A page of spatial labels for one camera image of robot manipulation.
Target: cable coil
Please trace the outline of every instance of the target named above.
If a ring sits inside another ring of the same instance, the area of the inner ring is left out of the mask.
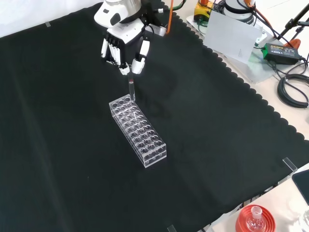
[[[309,99],[303,92],[301,92],[301,94],[306,98],[306,102],[302,102],[302,101],[300,102],[300,101],[294,100],[287,93],[285,89],[285,84],[288,84],[289,86],[291,86],[289,83],[287,83],[288,80],[298,80],[301,82],[305,82],[309,85],[309,77],[302,75],[302,74],[287,74],[284,78],[280,79],[278,83],[278,87],[277,87],[278,96],[281,99],[281,101],[283,101],[285,104],[291,107],[295,107],[295,108],[309,108]]]

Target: white paper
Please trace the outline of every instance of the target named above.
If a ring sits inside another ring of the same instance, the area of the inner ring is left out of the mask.
[[[258,28],[212,11],[204,45],[247,63],[254,43],[261,35]]]

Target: scalloped edge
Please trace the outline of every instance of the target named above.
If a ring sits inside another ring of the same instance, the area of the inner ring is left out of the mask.
[[[306,140],[306,139],[305,139],[305,136],[304,136],[302,133],[297,132],[296,127],[294,127],[293,125],[289,124],[288,120],[286,120],[285,118],[283,118],[279,112],[275,111],[275,108],[274,108],[273,106],[271,106],[271,105],[268,103],[268,101],[267,101],[266,99],[263,98],[263,96],[262,96],[261,94],[256,93],[256,90],[255,90],[254,88],[252,88],[252,87],[250,86],[250,84],[245,83],[243,78],[239,77],[237,73],[232,72],[232,69],[229,67],[229,65],[228,65],[227,63],[225,63],[225,62],[223,61],[223,59],[222,59],[221,57],[219,57],[218,53],[214,52],[211,48],[208,48],[208,47],[206,47],[206,46],[203,45],[203,40],[200,38],[200,36],[199,36],[200,33],[199,33],[198,31],[196,31],[195,29],[192,29],[191,27],[189,27],[188,24],[185,23],[185,22],[180,18],[179,15],[177,15],[176,12],[173,12],[173,13],[172,13],[172,16],[173,16],[174,19],[177,19],[181,24],[185,25],[186,28],[189,28],[190,31],[192,32],[192,35],[194,35],[195,39],[196,39],[199,43],[202,44],[203,49],[206,49],[208,52],[210,52],[210,53],[214,56],[214,58],[216,58],[216,59],[222,64],[222,66],[224,66],[224,68],[225,68],[229,73],[231,73],[232,76],[235,77],[236,80],[240,81],[240,82],[244,85],[244,87],[245,87],[246,89],[249,89],[249,91],[250,91],[251,93],[257,95],[258,98],[263,102],[263,105],[265,105],[265,106],[267,107],[268,110],[270,110],[271,112],[274,113],[274,117],[280,119],[280,121],[281,121],[283,124],[287,125],[287,127],[288,127],[289,130],[293,130],[293,131],[295,132],[296,136],[297,136],[297,137],[300,136],[301,139],[302,139],[305,143],[309,143],[309,140]]]

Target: black stand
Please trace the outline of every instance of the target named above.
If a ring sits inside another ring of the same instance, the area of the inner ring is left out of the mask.
[[[296,26],[301,26],[297,28],[296,35],[292,38],[295,39],[296,36],[304,29],[305,26],[309,26],[309,18],[306,22],[300,22],[299,20],[309,11],[309,4],[294,18],[291,19],[286,25],[285,29],[281,34],[278,36],[278,40],[282,38],[290,29]]]

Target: black tablet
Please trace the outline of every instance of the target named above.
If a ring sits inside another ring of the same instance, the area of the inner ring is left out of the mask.
[[[309,170],[294,174],[292,179],[307,204],[309,204]]]

